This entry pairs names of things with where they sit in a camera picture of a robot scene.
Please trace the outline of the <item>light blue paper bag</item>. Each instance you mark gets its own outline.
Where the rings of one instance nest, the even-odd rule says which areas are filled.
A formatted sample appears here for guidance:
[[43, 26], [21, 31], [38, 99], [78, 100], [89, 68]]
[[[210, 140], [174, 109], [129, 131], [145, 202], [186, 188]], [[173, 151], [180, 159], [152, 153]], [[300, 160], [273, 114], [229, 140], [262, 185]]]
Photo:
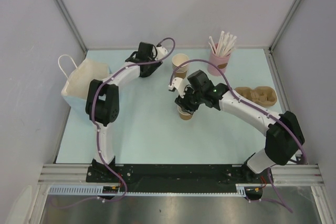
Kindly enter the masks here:
[[[60, 64], [60, 60], [64, 56], [69, 57], [75, 67], [69, 76]], [[111, 74], [109, 65], [91, 59], [85, 59], [80, 65], [76, 65], [72, 56], [61, 55], [58, 58], [58, 66], [67, 78], [61, 91], [63, 99], [81, 119], [89, 120], [89, 115], [86, 113], [86, 101], [90, 82], [93, 79], [103, 80], [109, 76]]]

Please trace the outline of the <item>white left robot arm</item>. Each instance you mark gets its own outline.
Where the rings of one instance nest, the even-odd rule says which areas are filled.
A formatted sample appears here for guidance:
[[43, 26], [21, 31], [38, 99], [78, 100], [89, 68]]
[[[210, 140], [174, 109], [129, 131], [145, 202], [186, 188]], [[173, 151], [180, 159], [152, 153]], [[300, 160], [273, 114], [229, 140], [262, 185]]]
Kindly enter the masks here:
[[121, 88], [136, 78], [149, 77], [170, 54], [162, 42], [157, 45], [141, 42], [119, 70], [103, 80], [90, 82], [86, 113], [96, 127], [97, 157], [94, 160], [103, 164], [97, 173], [103, 181], [110, 182], [116, 175], [116, 169], [110, 165], [115, 159], [111, 124], [119, 115]]

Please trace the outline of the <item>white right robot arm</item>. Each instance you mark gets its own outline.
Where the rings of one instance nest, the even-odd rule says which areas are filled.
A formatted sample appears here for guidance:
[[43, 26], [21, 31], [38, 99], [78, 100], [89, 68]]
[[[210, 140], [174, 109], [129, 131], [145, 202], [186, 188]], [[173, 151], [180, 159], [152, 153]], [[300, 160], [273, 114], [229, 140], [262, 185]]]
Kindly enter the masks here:
[[186, 79], [171, 79], [169, 90], [178, 92], [175, 103], [189, 114], [204, 104], [240, 118], [265, 136], [265, 147], [244, 162], [242, 176], [249, 183], [269, 167], [286, 165], [305, 142], [295, 114], [278, 114], [254, 104], [224, 83], [214, 85], [201, 70]]

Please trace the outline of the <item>single brown paper cup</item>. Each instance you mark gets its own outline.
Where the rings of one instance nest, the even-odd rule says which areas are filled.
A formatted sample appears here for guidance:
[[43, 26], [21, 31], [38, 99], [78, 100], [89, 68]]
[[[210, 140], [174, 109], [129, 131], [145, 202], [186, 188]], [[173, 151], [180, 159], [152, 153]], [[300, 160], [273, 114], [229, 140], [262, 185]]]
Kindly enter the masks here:
[[183, 109], [180, 106], [177, 107], [177, 110], [182, 120], [188, 121], [193, 117], [193, 114], [183, 111]]

